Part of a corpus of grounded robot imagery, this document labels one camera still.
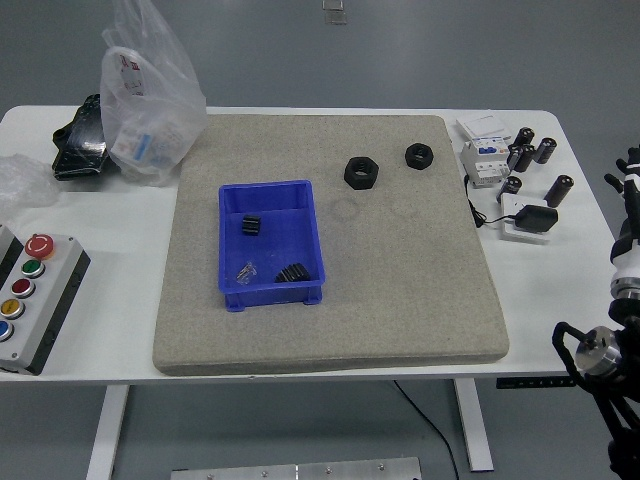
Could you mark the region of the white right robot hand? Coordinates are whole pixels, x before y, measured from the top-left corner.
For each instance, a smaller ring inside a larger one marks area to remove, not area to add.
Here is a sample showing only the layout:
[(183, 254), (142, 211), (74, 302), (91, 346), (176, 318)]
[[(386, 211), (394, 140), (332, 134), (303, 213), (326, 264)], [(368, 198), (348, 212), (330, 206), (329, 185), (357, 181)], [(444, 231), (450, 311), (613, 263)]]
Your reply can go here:
[(604, 179), (623, 199), (627, 214), (610, 253), (610, 262), (616, 269), (611, 280), (611, 295), (621, 298), (623, 291), (639, 289), (639, 148), (631, 147), (628, 159), (617, 159), (616, 167), (624, 180), (610, 173)]

